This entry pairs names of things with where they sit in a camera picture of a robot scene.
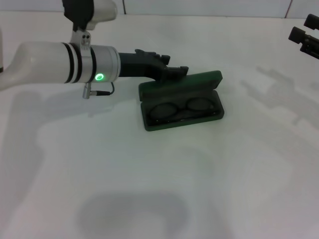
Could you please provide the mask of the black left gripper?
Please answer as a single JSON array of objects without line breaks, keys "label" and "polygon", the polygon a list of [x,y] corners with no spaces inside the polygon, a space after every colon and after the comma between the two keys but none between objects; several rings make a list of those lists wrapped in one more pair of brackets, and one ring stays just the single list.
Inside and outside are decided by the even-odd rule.
[{"label": "black left gripper", "polygon": [[167,67],[169,55],[136,49],[135,53],[119,53],[119,57],[119,77],[146,77],[155,81],[180,80],[188,73],[187,66]]}]

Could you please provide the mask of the green glasses case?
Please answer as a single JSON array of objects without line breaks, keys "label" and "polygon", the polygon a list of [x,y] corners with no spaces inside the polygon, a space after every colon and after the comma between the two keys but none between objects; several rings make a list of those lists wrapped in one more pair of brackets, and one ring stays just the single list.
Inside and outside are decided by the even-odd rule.
[{"label": "green glasses case", "polygon": [[[157,131],[222,119],[224,117],[224,108],[216,91],[222,79],[223,76],[220,71],[211,71],[187,75],[178,82],[146,82],[140,84],[139,99],[141,102],[141,112],[145,130]],[[166,102],[173,102],[181,105],[186,100],[195,97],[208,98],[214,101],[221,112],[215,116],[171,123],[156,124],[148,119],[149,111],[156,105]]]}]

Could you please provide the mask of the black glasses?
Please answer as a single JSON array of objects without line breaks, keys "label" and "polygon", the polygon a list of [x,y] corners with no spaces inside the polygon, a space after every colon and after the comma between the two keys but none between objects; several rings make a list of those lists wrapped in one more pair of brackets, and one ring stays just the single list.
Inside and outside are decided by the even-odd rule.
[{"label": "black glasses", "polygon": [[173,102],[156,105],[149,111],[148,119],[156,124],[171,123],[215,116],[220,112],[221,110],[215,105],[214,101],[208,98],[195,97],[186,100],[181,105]]}]

